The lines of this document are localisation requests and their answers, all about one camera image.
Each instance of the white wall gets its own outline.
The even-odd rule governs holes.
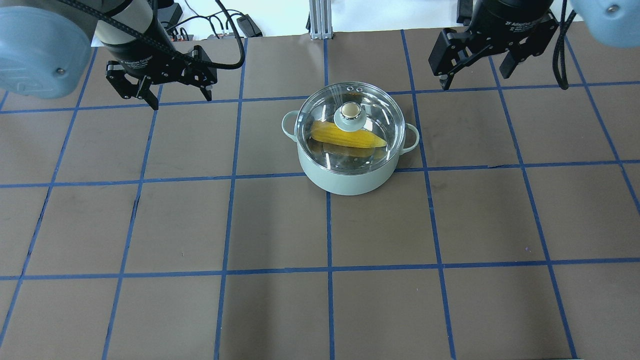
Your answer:
[[[176,0],[184,11],[183,19],[186,19],[193,13],[184,1]],[[220,10],[213,0],[187,1],[200,15]],[[222,0],[222,3],[227,8],[251,15],[264,36],[307,32],[308,0]],[[332,24],[334,31],[443,28],[458,26],[456,9],[457,0],[333,0]],[[556,0],[552,9],[559,17],[561,1]],[[203,19],[192,20],[184,28],[189,34],[195,34],[196,40],[211,35],[209,24]]]

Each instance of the metal frame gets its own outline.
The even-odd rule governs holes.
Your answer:
[[[309,24],[312,39],[333,38],[331,0],[309,0]]]

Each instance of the yellow corn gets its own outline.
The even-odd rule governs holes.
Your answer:
[[[370,131],[364,129],[353,132],[343,131],[333,122],[327,121],[314,121],[311,124],[311,137],[318,142],[361,149],[387,146],[384,139]]]

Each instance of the wire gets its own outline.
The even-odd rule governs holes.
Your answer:
[[[564,37],[566,36],[573,19],[577,15],[575,11],[571,11],[569,17],[565,20],[564,16],[566,15],[566,0],[563,0],[562,3],[562,12],[560,14],[560,34],[558,34],[558,39],[556,41],[556,47],[554,48],[554,58],[552,68],[554,71],[554,76],[556,77],[556,81],[558,86],[561,89],[566,90],[569,88],[569,81],[566,77],[566,63],[564,60]]]
[[[84,13],[87,13],[93,17],[95,17],[98,20],[101,20],[103,22],[105,22],[106,24],[109,24],[111,26],[113,26],[114,28],[123,31],[124,33],[127,33],[128,35],[138,39],[139,41],[143,42],[146,45],[149,45],[150,47],[153,47],[154,49],[158,50],[158,51],[162,51],[163,53],[167,54],[168,56],[172,56],[176,59],[180,59],[182,61],[186,61],[192,65],[199,65],[202,67],[214,67],[217,69],[225,69],[225,70],[233,70],[233,69],[239,69],[240,67],[242,67],[242,64],[244,63],[244,47],[242,44],[242,40],[240,40],[240,37],[237,34],[237,29],[236,29],[236,25],[232,22],[231,23],[231,27],[234,30],[234,32],[236,33],[236,41],[238,44],[238,48],[240,50],[240,59],[238,60],[237,63],[233,63],[233,64],[224,64],[224,63],[214,63],[211,61],[204,61],[204,60],[199,60],[196,59],[194,57],[191,56],[187,56],[185,54],[182,54],[170,47],[168,47],[167,45],[164,45],[160,42],[158,42],[157,40],[151,38],[148,35],[145,35],[143,33],[140,33],[139,31],[136,31],[132,28],[130,28],[129,26],[122,24],[121,22],[105,15],[104,13],[92,8],[91,6],[87,6],[83,3],[78,2],[77,0],[57,0],[60,3],[63,4],[67,4],[75,9],[81,10]],[[222,9],[222,12],[225,14],[225,16],[229,19],[230,15],[229,12],[227,11],[227,9],[225,8],[224,5],[222,5],[222,3],[220,2],[220,0],[215,0],[216,4],[218,4],[218,6]]]
[[[231,18],[227,19],[227,21],[225,22],[226,29],[229,29],[229,21],[233,21],[233,17],[234,16],[244,16],[244,14],[243,13],[233,13],[233,14],[231,14]]]
[[[202,16],[202,15],[194,15],[194,16],[192,16],[192,17],[188,17],[187,19],[184,19],[184,20],[180,21],[180,22],[179,22],[179,23],[177,23],[176,25],[172,25],[172,26],[170,26],[170,27],[166,28],[165,30],[167,30],[167,31],[171,31],[171,30],[173,30],[173,29],[177,28],[178,26],[180,26],[180,25],[184,24],[185,22],[191,21],[191,20],[193,20],[193,19],[205,19],[205,20],[209,20],[209,18],[208,18],[208,17],[206,17],[206,16]]]
[[[222,29],[223,29],[223,26],[222,26],[222,20],[220,20],[220,18],[219,18],[219,17],[217,17],[217,16],[215,16],[215,15],[210,15],[210,16],[208,16],[209,21],[211,21],[211,18],[212,18],[212,17],[215,17],[215,18],[216,18],[216,20],[218,20],[218,22],[220,23],[220,29],[222,30]]]
[[[194,14],[196,14],[196,15],[199,15],[199,13],[197,13],[197,12],[196,12],[192,7],[191,7],[191,5],[189,5],[189,1],[184,0],[184,4],[186,4],[186,5],[187,5],[187,7],[189,8],[189,10],[191,10],[191,12],[193,12],[193,13],[194,13]]]

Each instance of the grid line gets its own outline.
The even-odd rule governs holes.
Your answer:
[[[445,312],[445,322],[447,325],[447,334],[449,336],[449,348],[451,351],[451,357],[456,359],[454,341],[452,335],[451,328],[451,319],[449,314],[449,306],[446,294],[446,286],[445,286],[445,277],[444,277],[444,269],[448,268],[498,268],[498,267],[512,267],[512,266],[547,266],[550,272],[550,278],[552,280],[552,285],[554,287],[554,293],[557,300],[557,305],[560,310],[561,318],[563,321],[563,326],[565,329],[565,333],[568,339],[569,347],[572,353],[572,357],[577,357],[575,352],[575,347],[573,345],[573,340],[571,337],[568,321],[566,319],[566,315],[564,313],[564,308],[562,304],[562,300],[560,297],[559,288],[557,285],[557,281],[554,274],[554,265],[578,265],[578,264],[602,264],[602,263],[640,263],[640,258],[596,258],[596,259],[557,259],[551,260],[550,255],[548,253],[548,248],[546,245],[546,241],[544,239],[544,234],[542,231],[542,226],[540,223],[540,218],[538,216],[537,208],[535,205],[535,201],[533,198],[533,194],[531,191],[531,186],[529,184],[528,176],[526,173],[527,168],[535,168],[535,167],[571,167],[571,166],[598,166],[598,165],[619,165],[620,169],[623,173],[624,180],[627,184],[629,192],[634,200],[636,208],[640,213],[640,203],[638,201],[637,195],[630,183],[630,179],[626,173],[624,164],[630,163],[640,163],[640,160],[621,160],[616,148],[614,146],[614,142],[609,135],[609,132],[604,124],[602,116],[598,110],[596,102],[591,95],[590,87],[591,86],[623,86],[623,85],[640,85],[640,81],[620,81],[620,82],[605,82],[605,83],[588,83],[580,69],[578,64],[578,59],[571,48],[569,41],[567,40],[567,46],[571,53],[571,56],[575,62],[577,67],[577,71],[580,76],[580,83],[572,84],[572,86],[582,86],[585,88],[591,105],[593,107],[594,112],[596,113],[596,117],[601,125],[605,136],[607,137],[607,141],[614,153],[615,160],[614,161],[580,161],[580,162],[566,162],[566,163],[524,163],[522,160],[522,155],[520,153],[520,149],[518,148],[517,139],[515,130],[513,129],[513,125],[511,123],[511,119],[509,117],[508,108],[506,106],[506,102],[504,100],[503,91],[504,90],[526,90],[526,89],[535,89],[535,88],[555,88],[556,85],[532,85],[532,86],[501,86],[500,81],[497,77],[497,72],[495,70],[495,65],[493,64],[493,60],[489,58],[490,65],[492,68],[492,72],[494,78],[496,80],[497,86],[489,86],[489,87],[478,87],[478,88],[457,88],[448,90],[448,92],[473,92],[473,91],[498,91],[500,95],[500,99],[502,102],[503,109],[505,111],[505,116],[507,118],[507,122],[509,124],[509,130],[511,131],[511,136],[514,141],[514,145],[516,148],[516,152],[518,154],[518,163],[517,164],[504,164],[499,166],[490,167],[488,165],[470,165],[470,166],[458,166],[458,167],[428,167],[426,161],[426,155],[424,150],[424,143],[422,138],[422,129],[420,128],[420,118],[419,111],[417,107],[417,94],[432,94],[432,93],[440,93],[444,92],[440,89],[434,90],[416,90],[415,83],[413,78],[412,67],[409,58],[409,49],[406,43],[404,30],[401,30],[401,36],[403,40],[403,47],[406,56],[406,63],[408,67],[408,75],[410,78],[410,91],[397,91],[397,92],[388,92],[390,95],[412,95],[414,114],[417,123],[417,128],[420,133],[420,155],[422,160],[422,167],[419,168],[400,168],[396,169],[396,172],[423,172],[425,177],[425,185],[429,202],[429,215],[431,217],[432,223],[432,232],[434,237],[434,246],[436,249],[436,263],[435,264],[409,264],[409,265],[371,265],[371,266],[333,266],[332,264],[332,230],[331,230],[331,195],[330,193],[326,193],[326,215],[327,215],[327,266],[321,267],[308,267],[308,268],[265,268],[265,269],[249,269],[249,270],[228,270],[228,250],[229,250],[229,241],[230,241],[230,226],[231,226],[231,216],[232,216],[232,206],[233,206],[233,197],[235,190],[235,180],[236,179],[259,179],[259,178],[270,178],[270,177],[293,177],[293,176],[304,176],[303,172],[292,172],[292,173],[281,173],[281,174],[251,174],[251,175],[237,175],[236,167],[237,167],[237,152],[239,147],[239,136],[240,136],[240,121],[241,121],[241,108],[243,102],[257,102],[257,101],[283,101],[283,100],[303,100],[306,99],[307,95],[301,96],[288,96],[288,97],[260,97],[260,98],[251,98],[251,99],[243,99],[243,86],[244,86],[244,66],[242,67],[241,73],[241,83],[240,83],[240,91],[238,99],[220,99],[213,100],[211,102],[207,101],[183,101],[183,102],[161,102],[160,106],[179,106],[179,105],[190,105],[190,104],[210,104],[210,103],[223,103],[223,102],[237,102],[238,103],[238,112],[237,112],[237,120],[236,120],[236,143],[234,147],[234,163],[233,163],[233,171],[229,176],[216,176],[216,177],[174,177],[174,178],[153,178],[153,179],[144,179],[144,172],[148,157],[148,152],[150,149],[150,143],[152,139],[152,134],[154,131],[154,125],[156,121],[157,111],[154,112],[149,136],[147,140],[147,148],[145,149],[145,157],[143,160],[143,166],[141,169],[141,176],[139,180],[128,180],[128,181],[97,181],[97,182],[76,182],[76,183],[57,183],[55,182],[55,178],[57,176],[63,154],[65,152],[68,139],[70,136],[70,132],[74,125],[74,121],[78,111],[84,110],[108,110],[114,108],[139,108],[146,107],[146,104],[125,104],[125,105],[107,105],[107,106],[85,106],[80,107],[81,100],[84,95],[84,91],[87,86],[88,78],[90,72],[92,71],[93,63],[96,58],[97,52],[93,52],[93,56],[88,67],[88,72],[86,73],[83,87],[80,91],[79,98],[77,100],[76,106],[73,108],[50,108],[50,109],[35,109],[35,110],[10,110],[3,111],[3,106],[8,98],[8,92],[5,92],[1,102],[0,102],[0,115],[1,114],[12,114],[12,113],[40,113],[40,112],[53,112],[53,111],[73,111],[73,115],[67,129],[67,134],[65,136],[65,140],[63,142],[63,146],[61,148],[60,155],[58,157],[58,162],[56,164],[56,168],[54,170],[54,174],[52,175],[52,180],[50,183],[33,183],[33,184],[0,184],[0,188],[31,188],[31,187],[48,187],[47,195],[45,197],[45,201],[43,204],[43,208],[40,212],[40,216],[38,218],[38,222],[36,224],[36,228],[34,231],[34,235],[31,239],[31,243],[29,244],[29,251],[25,262],[22,267],[22,272],[20,275],[15,276],[0,276],[0,281],[17,281],[17,285],[13,294],[13,298],[10,304],[10,308],[7,312],[4,325],[2,328],[2,332],[0,332],[0,346],[4,340],[6,335],[7,327],[10,322],[11,314],[15,307],[15,303],[17,301],[18,293],[20,287],[24,281],[31,280],[60,280],[60,279],[118,279],[118,286],[116,287],[116,294],[114,298],[114,304],[111,312],[111,318],[109,320],[109,328],[108,335],[105,340],[105,347],[103,350],[102,358],[105,359],[108,352],[109,340],[111,336],[111,332],[113,330],[113,321],[115,319],[117,302],[119,299],[119,293],[122,286],[122,281],[125,278],[146,278],[146,277],[187,277],[187,276],[211,276],[217,275],[221,276],[221,288],[220,288],[220,298],[219,298],[219,307],[218,307],[218,323],[216,328],[216,338],[214,343],[214,358],[219,358],[219,350],[220,350],[220,336],[221,336],[221,319],[223,315],[223,301],[224,301],[224,289],[227,275],[251,275],[251,274],[291,274],[291,273],[314,273],[314,272],[326,272],[328,276],[328,314],[329,314],[329,337],[330,337],[330,358],[333,360],[335,358],[335,346],[334,346],[334,328],[333,328],[333,273],[334,272],[350,272],[350,271],[382,271],[382,270],[425,270],[425,269],[434,269],[438,270],[438,275],[440,278],[442,299],[443,299],[443,307]],[[324,47],[324,84],[328,85],[329,73],[328,73],[328,46],[327,40],[323,40]],[[244,50],[246,52],[248,48],[248,41],[244,43]],[[160,87],[158,98],[160,98],[162,92],[162,87]],[[492,169],[492,168],[520,168],[523,173],[523,179],[525,181],[525,185],[527,187],[527,193],[529,196],[529,200],[531,202],[532,210],[534,212],[534,219],[536,221],[536,226],[538,227],[539,236],[541,239],[541,243],[543,245],[543,250],[545,253],[545,260],[543,261],[512,261],[512,262],[485,262],[485,263],[443,263],[442,257],[440,254],[440,246],[438,239],[438,232],[436,228],[436,219],[435,219],[435,211],[433,206],[433,198],[431,194],[431,186],[429,181],[429,172],[430,171],[457,171],[457,170],[484,170],[484,169]],[[223,255],[223,269],[222,270],[208,270],[208,271],[195,271],[195,272],[151,272],[151,273],[126,273],[125,263],[127,259],[127,254],[129,250],[129,245],[131,242],[132,230],[134,226],[134,220],[136,216],[136,211],[138,207],[138,203],[140,200],[141,190],[144,183],[162,183],[162,182],[172,182],[172,181],[215,181],[215,180],[231,180],[230,187],[230,199],[229,199],[229,207],[227,214],[227,233],[225,236],[225,252]],[[37,238],[37,234],[39,232],[40,225],[42,223],[42,219],[44,217],[45,209],[47,207],[47,203],[49,201],[50,194],[52,192],[52,188],[58,186],[107,186],[107,185],[120,185],[120,184],[138,184],[138,192],[136,194],[136,200],[134,201],[131,221],[129,224],[129,232],[127,233],[127,241],[125,244],[125,249],[123,253],[123,260],[120,267],[120,272],[117,274],[59,274],[59,275],[26,275],[26,268],[29,263],[30,255],[33,251],[33,247],[35,245],[35,241]]]
[[[500,79],[498,78],[498,73],[495,70],[495,64],[493,63],[493,58],[489,56],[489,64],[491,65],[491,71],[493,72],[493,78],[495,79],[495,84],[498,86],[498,94],[500,95],[500,102],[502,103],[502,109],[504,110],[504,116],[507,120],[507,125],[509,126],[509,132],[511,133],[511,138],[513,140],[513,147],[515,148],[516,155],[518,156],[518,162],[520,164],[520,170],[522,171],[522,178],[524,180],[525,187],[527,188],[527,195],[529,196],[529,202],[531,203],[531,209],[533,210],[533,217],[536,222],[536,228],[538,229],[538,236],[540,237],[540,243],[542,246],[542,251],[545,255],[545,262],[547,264],[547,268],[549,271],[549,277],[551,280],[551,285],[554,289],[554,295],[556,296],[556,303],[558,306],[558,311],[560,313],[560,318],[564,327],[564,334],[566,336],[567,343],[569,345],[569,350],[573,358],[577,358],[575,345],[573,344],[573,337],[571,335],[571,329],[569,328],[569,323],[566,319],[566,314],[564,312],[564,305],[562,301],[562,297],[560,296],[560,289],[558,288],[558,284],[556,281],[556,273],[554,271],[553,264],[551,263],[551,257],[549,255],[549,249],[547,247],[547,241],[545,239],[545,234],[542,229],[542,223],[540,222],[540,216],[538,214],[538,208],[536,207],[536,201],[533,197],[533,191],[531,190],[531,184],[529,182],[529,176],[527,175],[527,168],[524,166],[524,161],[522,160],[522,153],[520,152],[520,146],[518,145],[518,138],[516,137],[515,129],[513,127],[513,123],[511,122],[511,116],[509,115],[509,109],[507,108],[507,102],[504,99],[504,94],[502,92],[502,88],[500,86]]]
[[[624,85],[640,85],[640,81],[617,81],[617,82],[605,82],[605,83],[576,83],[570,84],[570,86],[624,86]],[[537,88],[556,88],[557,85],[517,85],[517,86],[502,86],[503,90],[527,90]],[[498,90],[496,86],[484,86],[476,88],[453,88],[446,92],[474,92],[474,91],[492,91]],[[433,94],[445,92],[442,89],[424,89],[415,90],[416,94]],[[392,91],[387,92],[389,95],[409,95],[412,94],[411,90],[404,91]],[[281,97],[254,97],[243,99],[243,102],[256,102],[256,101],[283,101],[283,100],[305,100],[309,95],[299,96],[281,96]],[[212,101],[197,100],[197,101],[174,101],[174,102],[160,102],[159,106],[176,106],[176,105],[193,105],[193,104],[217,104],[221,102],[238,102],[238,99],[217,99]],[[84,110],[105,110],[105,109],[119,109],[119,108],[146,108],[146,104],[120,104],[120,105],[98,105],[98,106],[81,106],[77,109],[79,111]],[[74,111],[76,108],[46,108],[46,109],[25,109],[25,110],[1,110],[2,114],[16,114],[16,113],[46,113],[54,111]]]
[[[573,52],[573,48],[571,47],[571,43],[569,42],[569,39],[566,40],[566,46],[569,49],[569,53],[571,53],[571,57],[573,58],[573,62],[575,63],[575,68],[578,70],[578,75],[580,76],[580,80],[582,80],[582,86],[584,86],[585,91],[587,92],[587,96],[589,97],[589,102],[591,103],[591,106],[593,107],[593,112],[596,115],[596,118],[598,119],[598,122],[600,123],[600,127],[602,128],[602,132],[604,133],[605,137],[607,138],[607,142],[609,142],[609,146],[611,147],[611,152],[613,152],[613,156],[616,158],[616,163],[618,164],[618,166],[620,166],[620,170],[622,170],[622,177],[625,180],[625,183],[627,184],[627,188],[629,190],[629,193],[631,194],[631,198],[634,201],[634,204],[636,205],[636,210],[638,212],[638,214],[640,214],[640,201],[638,201],[638,198],[636,196],[636,192],[634,191],[634,187],[631,185],[631,180],[629,179],[629,176],[627,175],[627,170],[625,169],[625,166],[623,165],[622,161],[620,160],[620,155],[618,154],[618,150],[616,149],[616,146],[613,144],[613,139],[611,138],[611,135],[609,134],[609,131],[607,130],[607,126],[604,123],[604,120],[602,119],[602,116],[600,114],[600,110],[598,109],[598,106],[596,105],[596,102],[593,98],[593,95],[591,95],[591,90],[589,89],[589,85],[587,84],[587,81],[584,77],[584,74],[582,73],[582,69],[580,68],[580,64],[578,64],[578,58],[575,56],[575,53]]]
[[[11,299],[11,303],[9,305],[9,310],[7,311],[6,318],[4,319],[4,325],[2,327],[2,331],[0,332],[0,347],[2,347],[4,337],[6,336],[6,330],[9,327],[9,322],[11,321],[11,315],[13,314],[13,309],[15,308],[15,303],[18,299],[18,294],[20,293],[20,288],[22,287],[23,278],[26,274],[27,267],[29,266],[29,261],[31,260],[31,253],[33,252],[33,248],[35,246],[36,240],[38,238],[38,234],[40,233],[40,226],[42,225],[42,219],[44,217],[45,211],[47,210],[47,205],[49,203],[49,199],[51,198],[51,192],[53,190],[53,184],[56,182],[56,177],[58,176],[58,171],[60,170],[60,164],[62,163],[62,158],[65,155],[65,150],[67,148],[67,144],[69,142],[69,137],[71,136],[71,130],[73,129],[74,123],[76,122],[77,109],[80,107],[80,102],[82,101],[82,96],[84,95],[84,90],[86,89],[87,82],[89,80],[89,74],[91,73],[91,69],[93,67],[93,63],[95,61],[95,57],[97,54],[97,49],[94,49],[93,55],[91,57],[91,62],[89,63],[88,70],[84,76],[84,82],[82,85],[82,89],[80,89],[80,94],[78,95],[78,100],[76,102],[76,109],[71,115],[71,119],[69,120],[69,125],[67,128],[67,133],[65,135],[65,139],[62,142],[62,147],[60,149],[60,155],[58,155],[58,160],[56,162],[56,167],[53,170],[53,174],[51,175],[51,182],[49,183],[49,187],[47,189],[47,195],[45,196],[44,203],[42,204],[42,210],[40,211],[40,215],[38,217],[38,221],[36,223],[35,229],[33,231],[33,236],[31,237],[31,242],[29,243],[29,250],[27,251],[27,256],[24,259],[22,264],[22,271],[20,272],[20,277],[18,278],[18,283],[15,285],[15,289],[13,291],[13,297]],[[5,93],[3,103],[6,100],[8,92]]]
[[[329,45],[323,39],[324,85],[329,86]],[[326,266],[327,266],[327,304],[329,323],[329,360],[335,359],[335,327],[333,322],[333,249],[331,223],[331,193],[326,192]]]
[[[580,166],[599,166],[599,165],[618,165],[622,164],[638,164],[640,160],[603,160],[603,161],[573,161],[559,163],[524,163],[525,168],[538,167],[580,167]],[[413,168],[397,168],[394,172],[421,172],[427,170],[434,171],[458,171],[458,170],[491,170],[497,168],[520,168],[520,164],[504,164],[504,165],[459,165],[444,167],[413,167]],[[236,175],[236,179],[267,179],[272,177],[296,177],[305,176],[304,172],[281,172],[273,174],[246,174]],[[214,181],[214,180],[230,180],[231,175],[221,176],[194,176],[194,177],[154,177],[144,179],[143,183],[174,183],[179,181]],[[78,181],[78,182],[60,182],[53,183],[53,187],[60,186],[110,186],[110,185],[127,185],[138,184],[139,180],[118,180],[118,181]],[[26,183],[26,184],[0,184],[2,188],[45,188],[50,183]]]
[[[6,98],[9,97],[9,91],[4,91],[4,96],[2,96],[2,102],[0,102],[0,110],[4,108],[4,104],[6,103]]]
[[[158,90],[158,99],[162,96],[163,86],[160,85]],[[102,360],[107,359],[109,353],[109,345],[111,344],[111,334],[113,333],[113,323],[118,311],[118,303],[120,301],[120,291],[122,290],[122,281],[124,279],[123,274],[127,266],[127,258],[129,257],[129,247],[131,246],[131,237],[133,236],[133,227],[136,222],[136,214],[138,212],[138,205],[140,204],[140,196],[142,195],[142,186],[144,185],[145,171],[147,169],[147,160],[149,157],[149,150],[151,149],[151,140],[154,136],[154,129],[156,127],[156,118],[158,110],[154,110],[153,117],[151,118],[151,125],[149,126],[149,134],[147,136],[147,146],[145,147],[145,154],[142,159],[142,166],[140,167],[140,178],[138,179],[138,190],[136,192],[136,199],[133,202],[133,208],[131,209],[131,219],[129,221],[129,229],[127,230],[127,239],[125,241],[124,250],[122,252],[122,262],[120,263],[120,273],[118,274],[118,284],[116,285],[115,295],[113,297],[113,306],[111,307],[111,316],[109,317],[109,325],[107,327],[107,335],[104,339],[104,348],[102,349]]]
[[[244,40],[244,53],[245,57],[249,48],[249,38]],[[220,358],[220,342],[222,337],[222,316],[225,304],[225,288],[227,285],[227,266],[229,261],[229,244],[231,242],[231,225],[232,216],[234,212],[234,195],[236,192],[236,171],[238,162],[238,148],[240,144],[240,121],[242,119],[242,103],[244,94],[244,74],[246,69],[246,60],[242,64],[242,70],[240,74],[240,90],[238,91],[238,110],[236,114],[236,142],[234,144],[234,160],[231,170],[231,186],[229,188],[229,205],[227,209],[227,230],[225,232],[225,250],[222,257],[222,273],[220,278],[220,297],[218,298],[218,316],[216,319],[216,335],[214,338],[213,358],[218,360]]]
[[[585,264],[623,264],[640,263],[640,258],[593,258],[593,259],[559,259],[551,260],[553,265],[585,265]],[[480,263],[437,263],[429,264],[397,264],[397,265],[352,265],[352,266],[332,266],[332,272],[362,272],[362,271],[383,271],[383,270],[429,270],[438,269],[458,269],[458,268],[509,268],[521,266],[546,266],[546,260],[532,261],[496,261]],[[227,270],[227,275],[255,275],[255,274],[294,274],[294,273],[316,273],[328,272],[328,266],[294,267],[294,268],[257,268],[245,270]],[[25,275],[24,281],[30,280],[66,280],[66,279],[138,279],[146,277],[189,277],[189,276],[212,276],[222,275],[222,270],[199,270],[185,272],[131,272],[113,274],[52,274],[52,275]],[[0,276],[0,281],[15,281],[19,278],[14,276]]]
[[[424,137],[422,136],[422,127],[420,126],[420,113],[418,111],[418,102],[415,91],[415,82],[413,78],[413,69],[411,67],[411,58],[409,56],[409,47],[406,43],[406,37],[404,34],[404,30],[400,30],[400,35],[402,37],[402,43],[404,48],[404,57],[406,59],[406,67],[409,75],[409,84],[411,86],[411,95],[413,101],[413,116],[415,117],[416,128],[418,129],[418,134],[420,135],[420,139],[418,141],[420,146],[420,158],[422,160],[422,168],[424,173],[424,184],[427,191],[427,200],[429,203],[429,217],[431,219],[431,231],[433,233],[433,246],[435,248],[436,253],[436,261],[438,268],[438,278],[440,281],[440,294],[442,296],[442,309],[444,311],[444,319],[445,326],[447,328],[447,339],[449,341],[449,353],[451,355],[452,360],[456,360],[456,346],[453,338],[453,329],[451,326],[451,314],[449,311],[449,298],[447,296],[447,285],[444,276],[444,267],[442,265],[442,255],[440,253],[440,240],[438,239],[438,226],[436,224],[436,214],[435,209],[433,207],[433,197],[431,193],[431,181],[429,180],[429,167],[427,164],[427,157],[424,151]]]

